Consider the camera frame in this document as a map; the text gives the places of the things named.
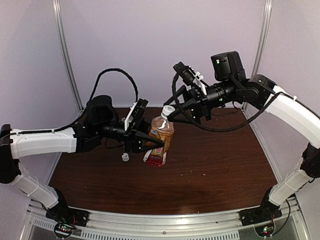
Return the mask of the white cap of tea bottle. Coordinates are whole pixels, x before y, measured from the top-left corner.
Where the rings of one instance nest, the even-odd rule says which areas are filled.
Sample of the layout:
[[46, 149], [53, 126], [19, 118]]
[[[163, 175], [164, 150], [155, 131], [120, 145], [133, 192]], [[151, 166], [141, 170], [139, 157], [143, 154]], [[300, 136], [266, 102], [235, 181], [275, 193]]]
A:
[[164, 119], [167, 119], [168, 116], [170, 114], [172, 114], [176, 109], [171, 106], [171, 105], [165, 105], [163, 108], [162, 108], [162, 111], [161, 111], [161, 116], [164, 118]]

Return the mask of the white cap of clear bottle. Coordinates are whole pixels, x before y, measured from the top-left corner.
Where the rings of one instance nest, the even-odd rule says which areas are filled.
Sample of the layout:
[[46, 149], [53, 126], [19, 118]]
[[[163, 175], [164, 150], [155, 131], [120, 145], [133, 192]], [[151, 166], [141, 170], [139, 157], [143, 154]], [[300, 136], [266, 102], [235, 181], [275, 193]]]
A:
[[121, 155], [121, 159], [123, 162], [128, 162], [130, 160], [130, 156], [128, 153], [124, 152], [122, 155]]

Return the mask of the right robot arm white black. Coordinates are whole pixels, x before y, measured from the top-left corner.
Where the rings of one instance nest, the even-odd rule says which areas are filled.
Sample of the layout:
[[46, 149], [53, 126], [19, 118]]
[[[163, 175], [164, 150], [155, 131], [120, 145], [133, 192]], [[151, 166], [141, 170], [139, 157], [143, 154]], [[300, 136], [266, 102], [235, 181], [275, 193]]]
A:
[[246, 77], [238, 52], [213, 55], [211, 62], [216, 83], [205, 84], [203, 76], [190, 66], [179, 62], [173, 66], [172, 97], [175, 111], [168, 116], [171, 122], [191, 124], [207, 132], [222, 132], [221, 128], [202, 125], [201, 119], [210, 120], [214, 108], [226, 103], [248, 103], [257, 109], [257, 115], [271, 114], [282, 120], [308, 140], [298, 168], [271, 187], [256, 210], [259, 220], [268, 220], [280, 206], [305, 184], [320, 176], [320, 117], [295, 96], [264, 75]]

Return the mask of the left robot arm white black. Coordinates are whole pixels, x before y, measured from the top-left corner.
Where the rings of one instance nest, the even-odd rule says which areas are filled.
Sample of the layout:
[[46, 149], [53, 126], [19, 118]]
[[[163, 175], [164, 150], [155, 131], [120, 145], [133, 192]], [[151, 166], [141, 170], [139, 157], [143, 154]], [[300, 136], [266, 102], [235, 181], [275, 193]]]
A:
[[42, 203], [61, 222], [72, 218], [63, 194], [22, 169], [20, 158], [50, 153], [86, 153], [101, 145], [103, 139], [124, 143], [125, 153], [143, 153], [164, 146], [162, 140], [148, 134], [150, 124], [144, 120], [147, 100], [134, 103], [120, 121], [112, 98], [99, 95], [89, 100], [82, 114], [83, 123], [74, 122], [57, 129], [19, 130], [4, 124], [0, 130], [0, 182], [17, 185]]

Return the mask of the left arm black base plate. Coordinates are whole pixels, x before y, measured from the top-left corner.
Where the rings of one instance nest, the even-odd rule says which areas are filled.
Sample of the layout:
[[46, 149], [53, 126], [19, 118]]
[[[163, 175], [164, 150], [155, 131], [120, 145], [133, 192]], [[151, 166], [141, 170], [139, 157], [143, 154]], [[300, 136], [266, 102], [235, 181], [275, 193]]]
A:
[[48, 209], [45, 216], [59, 223], [86, 227], [89, 219], [89, 212], [72, 207], [55, 206], [51, 209]]

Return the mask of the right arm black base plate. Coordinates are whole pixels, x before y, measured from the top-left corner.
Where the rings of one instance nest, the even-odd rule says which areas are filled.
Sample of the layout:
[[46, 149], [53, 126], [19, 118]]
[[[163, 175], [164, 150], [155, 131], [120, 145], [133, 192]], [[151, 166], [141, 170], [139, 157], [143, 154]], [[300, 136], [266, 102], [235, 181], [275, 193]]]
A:
[[242, 226], [249, 226], [263, 222], [268, 222], [274, 218], [279, 218], [281, 216], [282, 211], [280, 209], [269, 210], [267, 208], [261, 208], [260, 206], [244, 209], [239, 212], [239, 217]]

